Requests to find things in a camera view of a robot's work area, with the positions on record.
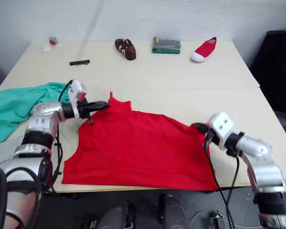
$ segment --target metal leg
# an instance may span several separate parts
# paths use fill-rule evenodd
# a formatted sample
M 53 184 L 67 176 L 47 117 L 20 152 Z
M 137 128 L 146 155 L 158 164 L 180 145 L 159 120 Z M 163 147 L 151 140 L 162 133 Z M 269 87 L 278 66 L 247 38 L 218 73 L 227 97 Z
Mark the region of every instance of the metal leg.
M 124 229 L 128 204 L 121 202 L 105 212 L 97 229 Z
M 184 210 L 171 195 L 163 198 L 163 229 L 189 229 Z

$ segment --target red cloth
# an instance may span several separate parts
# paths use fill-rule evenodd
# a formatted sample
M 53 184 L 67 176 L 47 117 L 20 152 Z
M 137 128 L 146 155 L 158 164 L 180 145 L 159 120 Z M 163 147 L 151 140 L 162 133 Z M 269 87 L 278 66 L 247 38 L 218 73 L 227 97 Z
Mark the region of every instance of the red cloth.
M 110 95 L 110 107 L 79 129 L 65 161 L 63 184 L 217 190 L 202 147 L 204 135 L 161 114 L 131 110 Z

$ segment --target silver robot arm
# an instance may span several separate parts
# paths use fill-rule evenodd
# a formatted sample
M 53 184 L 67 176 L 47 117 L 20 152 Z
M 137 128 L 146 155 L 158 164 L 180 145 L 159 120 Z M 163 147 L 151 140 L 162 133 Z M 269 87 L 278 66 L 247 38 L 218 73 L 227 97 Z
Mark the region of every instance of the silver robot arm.
M 199 124 L 196 127 L 203 132 L 213 132 L 212 142 L 246 163 L 261 224 L 272 229 L 286 229 L 286 183 L 273 162 L 270 144 L 244 136 L 244 133 L 235 134 L 233 122 L 225 112 L 213 115 L 205 128 Z
M 109 105 L 102 101 L 88 103 L 84 90 L 83 85 L 73 81 L 68 91 L 70 103 L 40 103 L 33 108 L 33 116 L 29 120 L 22 144 L 16 148 L 4 169 L 7 200 L 4 227 L 0 228 L 34 226 L 36 203 L 41 199 L 43 191 L 52 185 L 51 148 L 57 135 L 58 123 L 74 117 L 91 121 L 90 112 Z

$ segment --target floor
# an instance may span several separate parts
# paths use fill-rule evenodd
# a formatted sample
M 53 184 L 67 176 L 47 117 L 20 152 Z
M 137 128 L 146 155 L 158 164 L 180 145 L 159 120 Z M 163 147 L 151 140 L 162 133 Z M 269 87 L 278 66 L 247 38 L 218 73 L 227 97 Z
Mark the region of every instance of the floor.
M 158 222 L 158 200 L 161 194 L 172 194 L 184 208 L 186 218 L 191 223 L 193 216 L 201 210 L 221 212 L 226 219 L 224 203 L 219 192 L 204 193 L 174 189 L 138 190 L 80 193 L 77 198 L 45 197 L 36 229 L 72 229 L 76 217 L 86 214 L 101 216 L 113 203 L 126 200 L 135 205 L 137 229 L 160 229 Z M 235 188 L 230 200 L 230 211 L 234 223 L 240 227 L 258 227 L 258 207 L 253 204 L 253 193 L 250 187 Z M 211 213 L 199 214 L 192 223 L 193 228 L 211 229 Z

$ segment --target white wall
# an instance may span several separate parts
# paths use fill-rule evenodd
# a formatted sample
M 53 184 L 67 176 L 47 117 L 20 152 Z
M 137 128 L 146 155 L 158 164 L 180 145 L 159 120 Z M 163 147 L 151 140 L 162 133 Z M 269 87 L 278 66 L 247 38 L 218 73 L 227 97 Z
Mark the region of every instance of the white wall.
M 250 65 L 268 30 L 286 29 L 286 0 L 0 0 L 0 83 L 30 42 L 155 35 L 233 40 Z

